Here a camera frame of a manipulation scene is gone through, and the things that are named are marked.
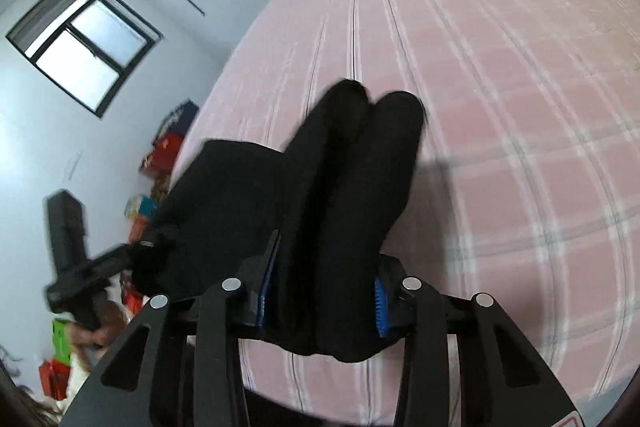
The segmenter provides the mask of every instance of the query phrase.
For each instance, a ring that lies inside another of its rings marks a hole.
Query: window frame
[[[73,100],[78,102],[82,107],[84,107],[86,110],[90,111],[100,119],[102,119],[103,115],[105,114],[105,111],[111,105],[111,102],[113,102],[113,99],[116,97],[120,89],[122,89],[122,86],[129,78],[129,75],[133,72],[133,70],[136,69],[136,67],[139,65],[142,59],[146,56],[146,54],[148,54],[148,52],[151,51],[151,48],[153,48],[154,45],[162,39],[162,34],[159,31],[157,31],[149,22],[147,22],[144,18],[142,18],[137,12],[132,10],[126,3],[124,3],[122,0],[115,0],[115,1],[121,6],[125,7],[135,18],[140,20],[140,22],[142,22],[143,25],[147,26],[149,29],[155,32],[156,35],[158,35],[158,39],[154,39],[151,36],[149,36],[147,31],[143,30],[139,24],[133,22],[129,17],[127,17],[124,13],[122,13],[121,10],[116,8],[113,5],[113,3],[111,3],[109,0],[88,0],[81,7],[79,7],[75,12],[73,12],[58,28],[56,28],[56,30],[47,38],[47,40],[45,40],[40,45],[40,47],[36,50],[36,52],[34,52],[34,54],[31,57],[28,57],[26,53],[22,51],[20,47],[15,42],[13,42],[13,40],[10,38],[9,35],[13,31],[13,29],[11,29],[11,31],[9,31],[6,35],[7,40],[13,45],[13,47],[16,50],[18,50],[20,55],[22,55],[31,63],[31,65],[34,68],[36,68],[41,74],[43,74],[56,86],[58,86],[58,88],[60,88],[62,91],[68,94]],[[138,35],[140,35],[145,40],[145,45],[131,59],[131,61],[127,66],[124,66],[124,67],[121,66],[116,60],[111,58],[107,53],[105,53],[96,44],[94,44],[89,38],[85,37],[80,31],[78,31],[78,29],[76,29],[75,26],[73,26],[72,24],[73,21],[78,16],[80,16],[85,10],[89,8],[89,6],[92,6],[96,2],[103,3],[109,10],[111,10],[114,14],[116,14],[120,19],[122,19],[122,21],[125,24],[127,24],[130,28],[133,29],[133,31],[135,31]],[[18,20],[16,25],[20,24],[21,21],[22,21],[22,18]],[[52,45],[53,42],[55,42],[56,39],[60,35],[62,35],[62,33],[65,31],[69,31],[69,33],[75,39],[77,39],[83,46],[85,46],[90,52],[92,52],[92,54],[100,58],[100,60],[102,60],[105,64],[107,64],[108,67],[110,67],[111,69],[116,71],[116,73],[118,73],[118,77],[116,81],[111,85],[110,89],[105,93],[102,101],[100,102],[100,104],[95,110],[89,107],[88,105],[86,105],[82,100],[76,97],[72,92],[65,89],[65,87],[57,83],[51,76],[49,76],[45,71],[43,71],[37,65],[37,62],[40,59],[40,57],[42,57],[42,55],[49,49],[50,45]]]

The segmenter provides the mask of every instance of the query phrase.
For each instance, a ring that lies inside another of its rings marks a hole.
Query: plaid bedsheet
[[[385,253],[443,293],[494,295],[574,400],[635,370],[640,0],[272,0],[175,174],[209,137],[283,147],[341,77],[375,98],[407,90],[428,111],[411,200]],[[246,386],[277,402],[392,422],[402,345],[353,365],[253,341],[241,351]]]

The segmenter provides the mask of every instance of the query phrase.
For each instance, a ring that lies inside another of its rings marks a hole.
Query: hand
[[[85,370],[91,370],[91,364],[86,355],[86,347],[102,346],[96,355],[100,359],[111,343],[127,325],[127,317],[120,307],[109,301],[100,314],[102,327],[95,331],[85,330],[75,323],[68,323],[65,327],[66,339],[71,345],[71,351],[76,354]]]

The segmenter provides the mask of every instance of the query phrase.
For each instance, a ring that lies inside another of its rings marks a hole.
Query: window
[[[58,87],[102,117],[161,35],[119,0],[42,0],[7,38]]]

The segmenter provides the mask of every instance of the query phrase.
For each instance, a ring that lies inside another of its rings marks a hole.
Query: silver bolt
[[[402,279],[402,286],[408,290],[419,290],[422,288],[422,282],[417,277],[405,277]]]
[[[240,286],[242,286],[242,281],[236,279],[236,277],[229,277],[229,279],[225,279],[222,282],[222,289],[227,292],[234,292]]]
[[[151,303],[151,307],[153,309],[159,310],[160,308],[164,308],[167,305],[169,299],[166,295],[154,295],[153,297],[151,297],[151,300],[149,302]]]
[[[494,298],[488,293],[479,293],[476,295],[476,302],[478,306],[482,306],[482,308],[490,308],[494,305]]]

